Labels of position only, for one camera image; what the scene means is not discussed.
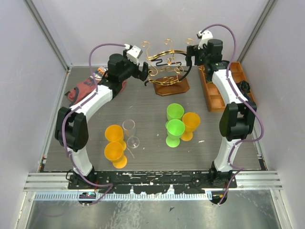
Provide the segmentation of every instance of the wooden floor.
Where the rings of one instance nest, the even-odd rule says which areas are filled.
[[[89,75],[88,68],[72,68],[65,92]],[[188,92],[161,97],[155,94],[152,84],[145,87],[140,80],[132,77],[128,79],[125,90],[95,113],[88,123],[87,151],[95,169],[115,170],[104,156],[107,145],[104,132],[110,125],[122,125],[126,119],[135,121],[140,146],[131,149],[134,158],[128,150],[125,151],[128,163],[124,170],[209,169],[221,144],[219,120],[222,113],[208,112],[196,67],[191,70],[187,80],[190,85]],[[68,106],[69,103],[64,96],[62,105]],[[201,118],[193,139],[190,142],[181,141],[177,148],[170,148],[165,143],[166,107],[171,103],[179,103],[185,112],[196,112]],[[63,147],[54,135],[52,138],[45,171],[71,169],[72,165],[66,158]],[[260,169],[253,143],[243,143],[240,146],[234,164],[246,169]]]

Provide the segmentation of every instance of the yellow cup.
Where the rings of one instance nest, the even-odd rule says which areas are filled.
[[[110,142],[105,147],[105,157],[110,160],[114,167],[124,168],[127,165],[127,157],[124,155],[124,150],[119,142]]]
[[[126,142],[124,142],[124,132],[119,125],[111,125],[105,131],[105,137],[109,142],[119,142],[126,149]]]
[[[200,117],[198,114],[188,112],[182,117],[182,121],[185,125],[185,131],[181,137],[183,141],[190,141],[193,138],[193,132],[200,124]]]

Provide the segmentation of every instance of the gray floor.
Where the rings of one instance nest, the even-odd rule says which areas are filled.
[[[88,68],[72,68],[66,91],[90,75]],[[219,120],[222,113],[207,110],[199,73],[196,67],[187,76],[190,90],[183,94],[161,97],[155,94],[153,85],[144,86],[143,82],[130,78],[123,93],[103,106],[89,121],[89,141],[87,151],[96,170],[114,170],[106,160],[104,148],[107,141],[105,129],[113,124],[122,125],[126,119],[136,123],[140,146],[126,150],[128,164],[126,170],[166,170],[166,169],[209,169],[216,158],[221,144]],[[166,143],[166,107],[179,103],[185,112],[196,112],[201,124],[190,142],[181,141],[177,148],[169,148]],[[62,105],[68,106],[64,96]],[[71,169],[63,147],[52,136],[45,171],[64,171]],[[253,143],[242,144],[234,164],[247,169],[260,169],[257,151]]]
[[[27,229],[279,229],[270,191],[230,191],[218,207],[208,200],[34,201]]]

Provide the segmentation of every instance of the transparent glass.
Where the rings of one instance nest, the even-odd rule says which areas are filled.
[[[127,140],[127,146],[129,148],[135,149],[139,146],[140,140],[135,137],[135,123],[133,120],[128,119],[123,122],[124,133],[129,137]]]

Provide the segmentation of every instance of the green cup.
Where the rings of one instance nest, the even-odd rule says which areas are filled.
[[[184,114],[184,109],[180,104],[170,104],[166,109],[167,120],[171,121],[173,119],[182,120]]]
[[[185,131],[184,123],[179,119],[172,119],[167,124],[166,144],[175,148],[180,144],[180,137]]]

